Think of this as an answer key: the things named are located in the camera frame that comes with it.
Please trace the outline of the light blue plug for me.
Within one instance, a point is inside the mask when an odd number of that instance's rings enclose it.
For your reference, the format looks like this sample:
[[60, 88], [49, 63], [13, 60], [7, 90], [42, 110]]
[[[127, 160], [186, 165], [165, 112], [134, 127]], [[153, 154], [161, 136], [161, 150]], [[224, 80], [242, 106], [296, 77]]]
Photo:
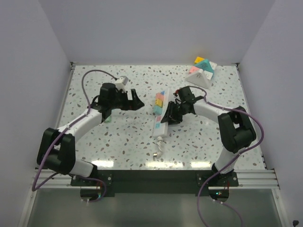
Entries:
[[155, 105], [153, 107], [153, 113], [155, 115], [162, 115], [162, 107]]

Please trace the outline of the green plug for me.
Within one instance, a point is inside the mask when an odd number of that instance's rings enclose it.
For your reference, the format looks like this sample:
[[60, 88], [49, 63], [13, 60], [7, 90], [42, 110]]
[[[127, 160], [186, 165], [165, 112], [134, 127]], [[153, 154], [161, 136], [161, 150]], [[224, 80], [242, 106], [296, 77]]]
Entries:
[[109, 116], [104, 120], [104, 123], [110, 123], [112, 121], [112, 117]]

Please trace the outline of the teal triangular socket adapter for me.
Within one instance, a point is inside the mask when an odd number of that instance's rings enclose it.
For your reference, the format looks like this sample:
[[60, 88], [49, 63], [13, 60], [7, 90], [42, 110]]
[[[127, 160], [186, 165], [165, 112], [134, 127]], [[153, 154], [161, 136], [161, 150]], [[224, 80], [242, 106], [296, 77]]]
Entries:
[[204, 71], [214, 73], [214, 69], [212, 68], [210, 61], [208, 59], [204, 59], [194, 65], [197, 68], [200, 68]]

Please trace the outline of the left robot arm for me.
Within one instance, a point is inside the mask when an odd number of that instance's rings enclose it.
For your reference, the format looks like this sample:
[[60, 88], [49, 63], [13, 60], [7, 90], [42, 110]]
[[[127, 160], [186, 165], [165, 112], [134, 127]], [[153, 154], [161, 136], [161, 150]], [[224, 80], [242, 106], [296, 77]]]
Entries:
[[135, 89], [132, 98], [127, 92], [118, 89], [113, 83], [104, 83], [99, 95], [94, 97], [88, 109], [72, 122], [58, 129], [44, 131], [37, 164], [63, 175], [78, 175], [86, 185], [98, 181], [98, 168], [95, 164], [76, 158], [76, 142], [94, 127], [103, 123], [114, 109], [136, 111], [144, 107]]

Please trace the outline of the aluminium rail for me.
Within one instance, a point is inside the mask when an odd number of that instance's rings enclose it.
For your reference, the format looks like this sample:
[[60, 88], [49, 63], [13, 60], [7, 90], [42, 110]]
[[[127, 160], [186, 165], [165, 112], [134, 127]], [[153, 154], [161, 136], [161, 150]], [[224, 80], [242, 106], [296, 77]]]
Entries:
[[36, 188], [50, 182], [57, 175], [65, 179], [71, 177], [71, 186], [94, 186], [93, 179], [99, 179], [107, 186], [114, 183], [194, 183], [201, 187], [245, 187], [245, 188], [279, 188], [276, 174], [273, 170], [264, 171], [230, 171], [226, 174], [216, 173], [213, 170], [98, 170], [93, 169], [89, 176], [80, 174], [53, 172], [46, 176], [50, 171], [43, 170], [35, 178]]

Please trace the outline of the salmon pink plug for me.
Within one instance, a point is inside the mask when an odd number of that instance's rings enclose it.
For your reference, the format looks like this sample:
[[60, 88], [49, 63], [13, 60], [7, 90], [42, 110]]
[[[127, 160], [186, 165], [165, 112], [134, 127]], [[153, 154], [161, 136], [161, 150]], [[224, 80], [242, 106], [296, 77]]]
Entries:
[[156, 94], [156, 99], [159, 99], [161, 101], [164, 101], [165, 96], [162, 93], [157, 93]]

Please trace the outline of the white power strip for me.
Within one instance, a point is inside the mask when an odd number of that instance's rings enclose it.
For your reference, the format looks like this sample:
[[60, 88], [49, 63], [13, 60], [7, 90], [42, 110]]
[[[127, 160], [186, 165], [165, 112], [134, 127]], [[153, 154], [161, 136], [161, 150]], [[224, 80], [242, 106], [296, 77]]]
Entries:
[[153, 128], [153, 137], [166, 137], [168, 133], [168, 122], [161, 122], [168, 108], [169, 101], [172, 101], [172, 90], [167, 88], [158, 92], [155, 96], [155, 105], [153, 113], [155, 114], [155, 122]]

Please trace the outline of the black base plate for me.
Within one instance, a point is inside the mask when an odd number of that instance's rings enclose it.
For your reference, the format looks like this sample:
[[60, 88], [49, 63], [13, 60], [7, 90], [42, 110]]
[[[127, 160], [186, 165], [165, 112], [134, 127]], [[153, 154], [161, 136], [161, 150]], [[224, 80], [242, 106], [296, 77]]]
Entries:
[[99, 170], [100, 182], [74, 177], [71, 186], [80, 187], [82, 198], [95, 198], [103, 192], [106, 197], [118, 193], [194, 194], [198, 195], [211, 170]]

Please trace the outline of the yellow plug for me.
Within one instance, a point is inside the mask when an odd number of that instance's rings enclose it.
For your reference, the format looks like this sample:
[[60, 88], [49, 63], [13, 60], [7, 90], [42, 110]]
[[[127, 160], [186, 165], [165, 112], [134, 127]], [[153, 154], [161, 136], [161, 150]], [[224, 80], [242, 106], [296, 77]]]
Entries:
[[161, 99], [156, 99], [155, 100], [155, 105], [162, 108], [163, 107], [163, 101]]

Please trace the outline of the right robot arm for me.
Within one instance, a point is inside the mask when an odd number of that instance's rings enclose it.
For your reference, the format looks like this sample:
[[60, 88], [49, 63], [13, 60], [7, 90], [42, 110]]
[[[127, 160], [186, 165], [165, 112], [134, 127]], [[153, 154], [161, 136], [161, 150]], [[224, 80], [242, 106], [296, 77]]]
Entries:
[[221, 186], [228, 180], [227, 174], [234, 170], [240, 152], [256, 140], [256, 132], [245, 108], [217, 106], [207, 101], [207, 93], [195, 96], [191, 88], [186, 86], [176, 90], [173, 94], [175, 100], [170, 98], [163, 104], [160, 123], [166, 126], [180, 124], [184, 115], [194, 114], [218, 124], [223, 149], [212, 166], [211, 181]]

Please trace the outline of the white triangular socket adapter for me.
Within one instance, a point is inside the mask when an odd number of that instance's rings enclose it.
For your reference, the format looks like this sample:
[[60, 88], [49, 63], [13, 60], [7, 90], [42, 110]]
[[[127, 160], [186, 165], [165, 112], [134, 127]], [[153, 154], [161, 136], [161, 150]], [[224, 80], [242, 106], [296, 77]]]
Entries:
[[196, 70], [185, 77], [187, 82], [190, 82], [194, 85], [209, 88], [211, 85], [211, 79], [213, 73], [204, 71], [203, 69]]

